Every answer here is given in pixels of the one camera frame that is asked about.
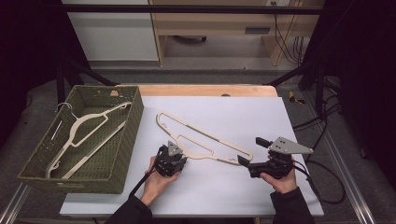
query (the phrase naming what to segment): green wicker basket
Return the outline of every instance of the green wicker basket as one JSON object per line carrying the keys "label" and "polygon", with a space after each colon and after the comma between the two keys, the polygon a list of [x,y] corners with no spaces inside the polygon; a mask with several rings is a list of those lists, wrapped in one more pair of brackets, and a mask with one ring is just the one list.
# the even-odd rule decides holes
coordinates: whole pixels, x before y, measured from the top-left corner
{"label": "green wicker basket", "polygon": [[[34,153],[18,175],[25,184],[46,192],[60,193],[122,193],[128,173],[134,142],[143,114],[143,102],[136,86],[104,87],[75,86]],[[76,118],[87,114],[100,114],[116,105],[132,102],[125,109],[108,113],[108,121],[87,138],[79,147],[70,146],[60,158],[59,167],[45,177],[46,169],[69,138]],[[103,117],[88,119],[76,131],[73,143],[78,142]],[[69,179],[62,177],[84,156],[109,136],[121,123],[125,126],[111,137]]]}

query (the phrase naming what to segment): hand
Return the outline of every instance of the hand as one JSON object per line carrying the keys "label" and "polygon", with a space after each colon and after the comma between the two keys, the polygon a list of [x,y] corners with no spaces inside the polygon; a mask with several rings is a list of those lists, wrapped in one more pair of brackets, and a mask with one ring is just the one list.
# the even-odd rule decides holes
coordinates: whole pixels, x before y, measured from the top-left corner
{"label": "hand", "polygon": [[[151,157],[146,173],[151,169],[155,159],[156,157]],[[180,172],[177,172],[171,177],[164,177],[158,172],[152,173],[145,182],[144,193],[140,200],[149,207],[165,191],[166,187],[177,179],[179,174]]]}
{"label": "hand", "polygon": [[276,192],[280,192],[282,194],[297,189],[297,180],[294,168],[290,170],[287,176],[280,179],[275,179],[266,173],[261,173],[260,177],[265,180],[265,182],[272,185]]}

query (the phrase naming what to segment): table surface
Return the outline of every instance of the table surface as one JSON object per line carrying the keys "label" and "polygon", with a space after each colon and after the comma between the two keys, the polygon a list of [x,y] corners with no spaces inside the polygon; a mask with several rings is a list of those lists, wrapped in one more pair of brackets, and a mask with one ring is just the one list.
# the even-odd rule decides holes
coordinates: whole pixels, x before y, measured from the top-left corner
{"label": "table surface", "polygon": [[[124,192],[120,195],[68,194],[61,209],[62,215],[109,217],[126,201],[129,192],[147,170],[149,158],[156,154],[161,144],[173,140],[155,122],[159,111],[165,110],[207,133],[248,148],[254,153],[253,162],[267,160],[267,149],[255,145],[255,137],[276,140],[279,136],[284,136],[296,141],[283,101],[276,97],[276,90],[273,87],[248,85],[140,85],[139,87],[145,110],[134,144]],[[219,97],[223,94],[239,97]],[[169,120],[165,122],[175,132],[194,134],[169,123]],[[216,155],[236,157],[236,151],[219,146],[218,143],[213,143],[207,138],[194,136],[194,139],[215,148]],[[197,153],[207,153],[188,143],[185,147],[193,148]],[[293,158],[304,163],[301,155],[294,155]],[[302,189],[311,214],[322,216],[320,203],[305,181],[304,175],[299,172],[296,174],[298,185]],[[173,183],[151,206],[151,210],[155,217],[261,217],[275,213],[269,197],[273,191],[272,187],[263,180],[250,178],[245,167],[210,159],[188,159],[177,182]],[[140,197],[142,193],[143,186],[136,196]]]}

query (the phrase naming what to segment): floor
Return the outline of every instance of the floor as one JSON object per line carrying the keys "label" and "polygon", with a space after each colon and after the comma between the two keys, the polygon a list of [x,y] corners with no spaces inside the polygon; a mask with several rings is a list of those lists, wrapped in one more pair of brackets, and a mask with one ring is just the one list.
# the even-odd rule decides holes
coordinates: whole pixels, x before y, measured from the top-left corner
{"label": "floor", "polygon": [[[257,36],[250,38],[209,36],[204,43],[194,39],[170,38],[163,66],[136,62],[105,65],[96,63],[93,68],[104,77],[121,83],[263,84],[286,74],[295,66],[283,60],[280,66],[273,67],[263,50],[261,39]],[[87,83],[96,84],[88,77],[83,78]],[[284,100],[293,126],[315,117],[312,104],[309,104],[315,97],[315,87],[312,91],[299,91],[296,87],[298,80],[299,77],[294,77],[276,88],[278,95]],[[299,101],[290,100],[290,91]],[[332,90],[325,90],[324,93],[325,98],[334,94]],[[16,176],[55,116],[54,81],[31,90],[28,99],[30,104],[23,111],[20,122],[12,130],[12,135],[0,150],[0,176],[2,177],[0,211],[7,207],[7,203],[20,184]],[[349,194],[342,203],[324,203],[322,206],[325,215],[316,217],[316,222],[396,223],[396,192],[382,175],[375,161],[361,157],[359,146],[354,140],[347,121],[342,116],[342,108],[337,103],[336,98],[329,100],[328,108],[334,105],[332,109],[335,112],[328,116],[327,135],[318,143],[317,150],[311,159],[324,164],[340,175],[332,160],[332,151],[329,149],[329,142],[334,142],[375,222],[359,219],[357,210],[353,206],[353,196]],[[295,134],[300,144],[312,147],[323,127],[322,122],[296,131]],[[308,170],[324,199],[329,201],[340,199],[342,191],[335,177],[314,163],[308,164]],[[61,223],[93,223],[89,218],[74,219],[59,216],[63,199],[62,194],[49,194],[32,189],[21,208],[18,221],[20,223],[56,223],[48,219],[57,219],[61,220]],[[264,217],[262,223],[271,223],[271,219],[271,217]],[[157,221],[169,223],[171,220]],[[206,221],[219,223],[219,220]]]}

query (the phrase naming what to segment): black sleeve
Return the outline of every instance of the black sleeve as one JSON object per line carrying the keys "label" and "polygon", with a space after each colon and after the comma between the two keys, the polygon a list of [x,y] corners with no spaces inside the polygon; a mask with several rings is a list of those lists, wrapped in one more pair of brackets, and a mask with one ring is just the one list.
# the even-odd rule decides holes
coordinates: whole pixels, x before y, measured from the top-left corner
{"label": "black sleeve", "polygon": [[271,199],[276,210],[274,224],[315,223],[299,188],[285,194],[274,192]]}
{"label": "black sleeve", "polygon": [[151,223],[152,214],[145,204],[131,195],[106,222],[106,224]]}

